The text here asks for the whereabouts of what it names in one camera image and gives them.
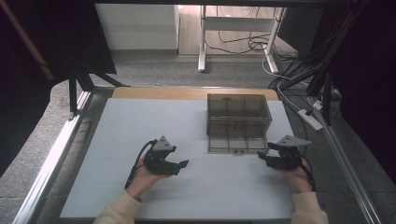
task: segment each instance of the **white board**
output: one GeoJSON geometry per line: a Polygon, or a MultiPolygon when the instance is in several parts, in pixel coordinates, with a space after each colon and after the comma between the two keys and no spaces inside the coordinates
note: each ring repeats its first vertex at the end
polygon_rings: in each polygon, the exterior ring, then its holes
{"type": "MultiPolygon", "coordinates": [[[[206,100],[108,99],[61,217],[96,217],[123,192],[140,149],[165,136],[190,160],[178,175],[160,180],[142,198],[136,219],[267,220],[294,211],[286,178],[257,155],[207,152],[206,100]]],[[[282,102],[268,101],[267,141],[293,135],[282,102]]]]}

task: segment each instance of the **white wall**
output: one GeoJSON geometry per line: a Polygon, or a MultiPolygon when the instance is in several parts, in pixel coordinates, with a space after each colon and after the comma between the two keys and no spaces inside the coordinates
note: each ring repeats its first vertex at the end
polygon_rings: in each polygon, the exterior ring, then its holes
{"type": "Polygon", "coordinates": [[[177,6],[95,6],[110,49],[177,49],[177,6]]]}

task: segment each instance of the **transparent plastic box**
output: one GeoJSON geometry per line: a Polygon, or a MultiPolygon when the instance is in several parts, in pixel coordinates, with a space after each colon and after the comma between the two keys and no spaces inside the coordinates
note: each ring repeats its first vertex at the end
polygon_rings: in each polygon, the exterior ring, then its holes
{"type": "Polygon", "coordinates": [[[264,95],[209,93],[206,127],[208,151],[266,152],[266,132],[271,121],[264,95]]]}

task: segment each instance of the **beige sleeve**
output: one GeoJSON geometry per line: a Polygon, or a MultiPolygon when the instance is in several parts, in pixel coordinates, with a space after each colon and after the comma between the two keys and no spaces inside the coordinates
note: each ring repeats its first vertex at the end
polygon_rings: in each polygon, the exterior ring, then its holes
{"type": "Polygon", "coordinates": [[[327,214],[318,204],[315,192],[293,194],[295,213],[291,216],[291,224],[328,224],[327,214]]]}
{"type": "Polygon", "coordinates": [[[108,205],[93,223],[134,224],[134,215],[141,205],[141,202],[124,191],[120,198],[115,203],[108,205]]]}

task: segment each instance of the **human hand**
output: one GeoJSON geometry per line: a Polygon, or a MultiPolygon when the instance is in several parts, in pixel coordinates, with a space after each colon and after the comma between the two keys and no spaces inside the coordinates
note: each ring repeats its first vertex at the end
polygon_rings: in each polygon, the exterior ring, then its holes
{"type": "Polygon", "coordinates": [[[143,159],[139,160],[136,165],[136,170],[134,172],[134,178],[129,185],[129,187],[125,190],[129,195],[133,198],[137,199],[141,202],[140,196],[149,190],[155,182],[160,179],[164,179],[169,177],[170,175],[155,175],[153,174],[143,163],[143,159]]]}
{"type": "MultiPolygon", "coordinates": [[[[306,169],[308,169],[309,172],[311,172],[311,167],[305,158],[303,158],[303,165],[306,167],[306,169]]],[[[298,166],[292,170],[273,169],[284,175],[298,193],[312,191],[309,177],[301,167],[298,166]]]]}

